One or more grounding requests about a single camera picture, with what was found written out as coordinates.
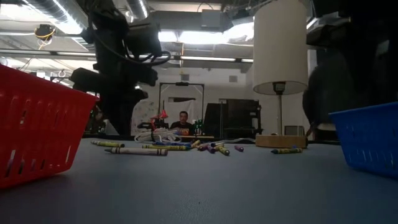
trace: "metal frame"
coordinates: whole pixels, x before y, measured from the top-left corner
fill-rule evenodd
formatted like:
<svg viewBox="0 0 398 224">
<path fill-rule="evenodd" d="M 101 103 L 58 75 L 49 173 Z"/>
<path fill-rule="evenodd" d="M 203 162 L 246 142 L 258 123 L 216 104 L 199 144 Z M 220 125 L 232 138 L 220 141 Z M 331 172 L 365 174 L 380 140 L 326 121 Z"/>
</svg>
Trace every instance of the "metal frame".
<svg viewBox="0 0 398 224">
<path fill-rule="evenodd" d="M 201 86 L 203 88 L 203 91 L 201 93 L 201 119 L 203 120 L 203 110 L 204 110 L 204 104 L 205 104 L 205 84 L 201 84 L 201 83 L 185 83 L 185 84 L 188 84 L 187 86 L 196 85 L 196 86 Z M 159 102 L 158 102 L 157 114 L 160 114 L 160 99 L 162 97 L 162 85 L 182 86 L 182 85 L 179 85 L 178 82 L 177 83 L 164 83 L 164 82 L 159 83 Z"/>
</svg>

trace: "crayon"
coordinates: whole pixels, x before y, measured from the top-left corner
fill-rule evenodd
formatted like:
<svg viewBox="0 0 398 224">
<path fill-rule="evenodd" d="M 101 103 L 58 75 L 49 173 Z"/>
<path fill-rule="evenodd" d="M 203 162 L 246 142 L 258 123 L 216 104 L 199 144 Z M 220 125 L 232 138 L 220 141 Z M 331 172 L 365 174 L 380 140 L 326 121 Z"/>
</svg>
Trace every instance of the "crayon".
<svg viewBox="0 0 398 224">
<path fill-rule="evenodd" d="M 209 146 L 208 144 L 201 145 L 201 146 L 198 147 L 198 150 L 199 151 L 207 150 L 208 146 Z"/>
<path fill-rule="evenodd" d="M 213 143 L 210 144 L 210 146 L 211 146 L 211 147 L 216 147 L 216 146 L 218 146 L 218 145 L 220 145 L 220 144 L 224 144 L 224 143 L 223 143 L 223 142 L 219 142 L 219 143 L 213 142 Z"/>
<path fill-rule="evenodd" d="M 118 142 L 91 141 L 91 143 L 97 146 L 124 147 L 123 143 L 118 143 Z"/>
<path fill-rule="evenodd" d="M 271 151 L 274 154 L 289 154 L 289 153 L 301 153 L 303 149 L 295 148 L 295 149 L 274 149 Z"/>
<path fill-rule="evenodd" d="M 222 154 L 224 154 L 226 156 L 229 156 L 229 150 L 227 150 L 226 148 L 219 147 L 218 150 L 219 150 L 220 153 L 222 153 Z"/>
<path fill-rule="evenodd" d="M 200 140 L 195 141 L 191 147 L 197 147 L 200 144 Z"/>
<path fill-rule="evenodd" d="M 137 155 L 153 155 L 153 156 L 167 156 L 167 149 L 141 149 L 131 147 L 113 147 L 105 149 L 106 152 L 112 154 L 137 154 Z"/>
<path fill-rule="evenodd" d="M 207 151 L 209 151 L 210 153 L 214 154 L 216 152 L 216 149 L 214 149 L 211 146 L 207 146 Z"/>
<path fill-rule="evenodd" d="M 224 144 L 219 144 L 216 147 L 214 147 L 214 149 L 218 150 L 219 148 L 224 147 Z"/>
<path fill-rule="evenodd" d="M 142 146 L 144 149 L 167 149 L 169 151 L 185 151 L 191 149 L 187 146 Z"/>
<path fill-rule="evenodd" d="M 239 145 L 235 145 L 234 147 L 236 150 L 238 150 L 239 152 L 243 152 L 244 148 L 242 146 Z"/>
</svg>

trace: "metal stand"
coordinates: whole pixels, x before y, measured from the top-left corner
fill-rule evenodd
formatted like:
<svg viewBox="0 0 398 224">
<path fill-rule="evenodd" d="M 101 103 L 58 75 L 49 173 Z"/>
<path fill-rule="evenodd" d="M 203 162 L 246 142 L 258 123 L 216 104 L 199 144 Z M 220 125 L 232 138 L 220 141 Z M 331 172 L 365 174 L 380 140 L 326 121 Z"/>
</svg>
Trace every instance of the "metal stand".
<svg viewBox="0 0 398 224">
<path fill-rule="evenodd" d="M 278 135 L 283 135 L 282 134 L 282 95 L 278 95 Z"/>
<path fill-rule="evenodd" d="M 277 122 L 278 122 L 278 135 L 282 136 L 283 135 L 283 125 L 282 125 L 282 95 L 284 94 L 285 91 L 285 86 L 286 86 L 286 82 L 274 82 L 272 83 L 272 85 L 274 86 L 274 91 L 275 94 L 278 96 L 278 118 L 277 118 Z"/>
</svg>

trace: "man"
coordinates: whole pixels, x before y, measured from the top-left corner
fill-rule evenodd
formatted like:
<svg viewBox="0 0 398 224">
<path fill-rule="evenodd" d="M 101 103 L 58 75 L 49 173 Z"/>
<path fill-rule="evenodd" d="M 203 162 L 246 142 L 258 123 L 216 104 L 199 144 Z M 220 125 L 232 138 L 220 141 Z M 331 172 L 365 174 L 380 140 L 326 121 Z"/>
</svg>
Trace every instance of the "man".
<svg viewBox="0 0 398 224">
<path fill-rule="evenodd" d="M 180 112 L 180 121 L 172 123 L 170 129 L 177 129 L 181 135 L 194 135 L 193 125 L 187 122 L 188 113 Z"/>
</svg>

